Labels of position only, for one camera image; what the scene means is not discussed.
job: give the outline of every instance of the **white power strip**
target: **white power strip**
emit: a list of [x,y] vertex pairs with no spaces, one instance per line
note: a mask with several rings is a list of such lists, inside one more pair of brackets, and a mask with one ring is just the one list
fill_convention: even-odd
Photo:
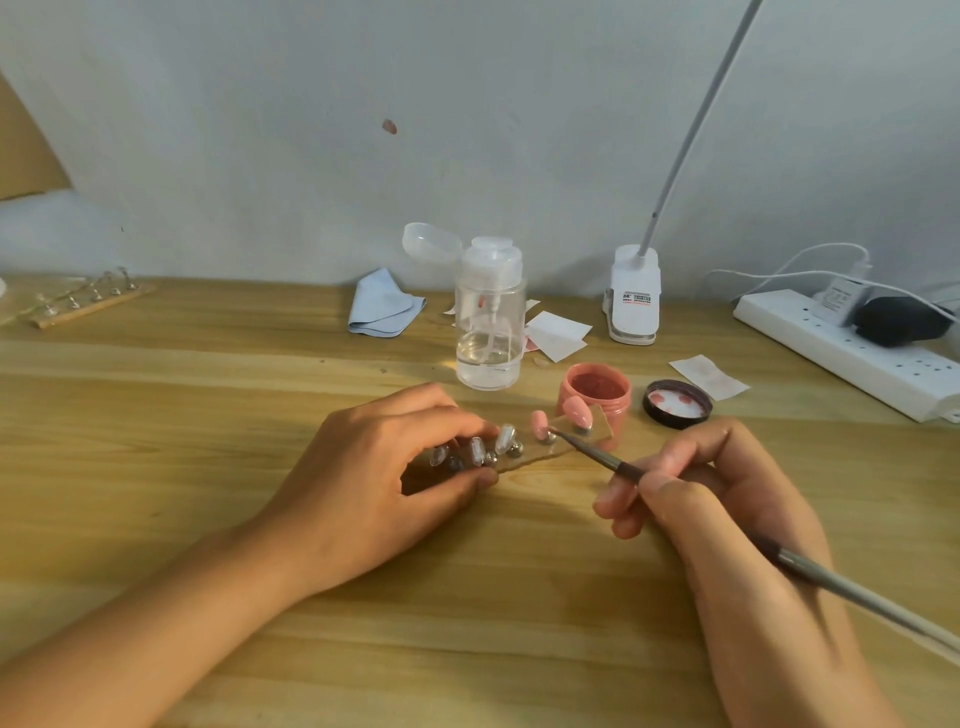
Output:
[[733,316],[917,422],[960,423],[960,364],[917,346],[884,349],[821,321],[796,291],[744,296]]

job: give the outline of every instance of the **wooden tabletop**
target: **wooden tabletop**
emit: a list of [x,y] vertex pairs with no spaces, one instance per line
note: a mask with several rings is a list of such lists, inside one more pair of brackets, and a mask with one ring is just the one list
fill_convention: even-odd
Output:
[[[0,328],[0,657],[252,514],[331,410],[434,380],[523,422],[568,364],[607,362],[637,388],[698,353],[751,385],[715,411],[794,478],[839,570],[960,631],[957,428],[907,420],[726,306],[669,303],[641,348],[608,338],[597,302],[547,299],[594,325],[588,346],[527,356],[516,386],[482,393],[454,374],[450,295],[374,339],[347,333],[351,290],[159,284],[62,328]],[[635,410],[618,452],[669,435]],[[725,725],[675,554],[655,528],[617,541],[590,510],[607,475],[576,454],[505,475],[410,553],[274,621],[161,724]],[[955,721],[960,671],[854,619],[908,723]]]

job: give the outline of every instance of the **gray wall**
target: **gray wall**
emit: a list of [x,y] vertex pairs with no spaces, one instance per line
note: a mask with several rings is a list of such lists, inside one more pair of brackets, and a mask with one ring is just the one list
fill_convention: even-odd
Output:
[[[0,268],[443,285],[399,247],[421,220],[595,293],[745,6],[5,0],[0,69],[83,199],[0,214]],[[958,26],[955,0],[767,0],[655,240],[666,292],[840,239],[879,279],[960,279]]]

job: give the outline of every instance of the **clear liquid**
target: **clear liquid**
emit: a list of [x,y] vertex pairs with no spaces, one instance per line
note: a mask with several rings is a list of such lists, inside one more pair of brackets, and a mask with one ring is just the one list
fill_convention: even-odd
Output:
[[464,334],[457,342],[457,378],[467,387],[505,389],[520,378],[523,338],[485,331]]

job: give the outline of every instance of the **folded cloth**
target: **folded cloth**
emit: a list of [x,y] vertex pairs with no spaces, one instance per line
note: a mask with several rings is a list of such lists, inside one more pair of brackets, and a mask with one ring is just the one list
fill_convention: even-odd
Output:
[[348,328],[351,333],[389,339],[410,326],[425,305],[426,299],[401,291],[390,271],[380,268],[357,282]]

